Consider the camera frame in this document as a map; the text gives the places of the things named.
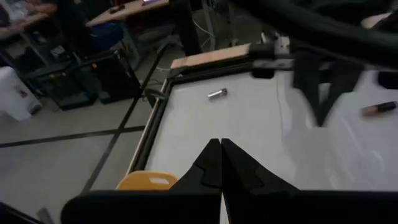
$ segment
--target metal cylinder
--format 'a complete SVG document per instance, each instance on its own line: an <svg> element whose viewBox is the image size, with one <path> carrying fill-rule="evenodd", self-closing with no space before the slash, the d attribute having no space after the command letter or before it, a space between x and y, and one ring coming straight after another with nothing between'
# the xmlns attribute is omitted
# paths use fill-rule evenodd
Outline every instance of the metal cylinder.
<svg viewBox="0 0 398 224"><path fill-rule="evenodd" d="M226 89L226 88L223 88L223 89L221 89L221 90L218 90L218 91L215 91L215 92L213 92L213 93L207 94L207 97L209 98L209 100L212 100L212 99L218 98L218 97L220 97L220 96L225 96L225 95L227 95L227 94L228 94L227 89Z"/></svg>

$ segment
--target orange object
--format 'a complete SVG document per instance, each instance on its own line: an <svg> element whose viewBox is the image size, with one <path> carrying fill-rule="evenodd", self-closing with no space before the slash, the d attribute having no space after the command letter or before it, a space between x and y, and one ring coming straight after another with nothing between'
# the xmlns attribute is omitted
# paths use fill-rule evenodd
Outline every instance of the orange object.
<svg viewBox="0 0 398 224"><path fill-rule="evenodd" d="M135 171L127 175L119 185L118 190L168 190L178 179L166 172Z"/></svg>

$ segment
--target white table surface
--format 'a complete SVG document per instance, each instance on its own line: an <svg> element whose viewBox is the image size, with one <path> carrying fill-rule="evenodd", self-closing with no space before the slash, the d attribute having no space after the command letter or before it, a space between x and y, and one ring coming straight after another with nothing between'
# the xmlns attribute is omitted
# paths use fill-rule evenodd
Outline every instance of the white table surface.
<svg viewBox="0 0 398 224"><path fill-rule="evenodd" d="M364 72L324 128L313 125L307 102L291 88L290 72L271 80L244 73L177 85L146 169L181 177L211 138L230 138L299 189L398 190L398 111L374 119L360 115L365 106L398 99L398 91L377 86L375 78L376 72ZM222 88L227 97L208 100Z"/></svg>

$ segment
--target white container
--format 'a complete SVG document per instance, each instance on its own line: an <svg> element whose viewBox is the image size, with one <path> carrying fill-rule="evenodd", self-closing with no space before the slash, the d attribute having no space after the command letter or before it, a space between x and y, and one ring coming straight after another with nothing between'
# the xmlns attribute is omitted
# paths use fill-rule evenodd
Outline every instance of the white container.
<svg viewBox="0 0 398 224"><path fill-rule="evenodd" d="M36 97L11 67L0 68L0 111L17 121L30 118L31 112L42 107Z"/></svg>

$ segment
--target gray concrete floor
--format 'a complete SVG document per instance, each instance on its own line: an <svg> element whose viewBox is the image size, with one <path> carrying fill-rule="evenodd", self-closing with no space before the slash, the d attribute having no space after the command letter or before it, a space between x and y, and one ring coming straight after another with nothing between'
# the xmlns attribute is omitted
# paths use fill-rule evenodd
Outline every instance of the gray concrete floor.
<svg viewBox="0 0 398 224"><path fill-rule="evenodd" d="M202 13L195 20L206 27ZM261 25L249 16L238 16L239 44L257 42ZM229 30L226 23L216 16L217 49L228 46ZM208 35L198 30L201 41ZM204 51L209 43L203 46ZM137 69L138 79L145 79L155 59L151 52ZM179 47L170 47L159 63L169 68L176 58L184 57ZM167 72L156 70L152 76L163 82ZM160 85L150 86L159 89ZM116 129L132 100L109 105L97 102L93 106L71 111L54 112L50 105L33 118L18 123L7 115L0 116L0 143L41 139L54 136ZM139 100L129 117L126 127L145 125L151 108L148 102ZM93 190L114 189L124 177L134 154L141 131L121 134L104 167L94 182ZM0 148L0 201L37 218L42 207L49 210L55 223L60 223L63 205L83 190L91 173L106 150L113 135L72 139L25 146Z"/></svg>

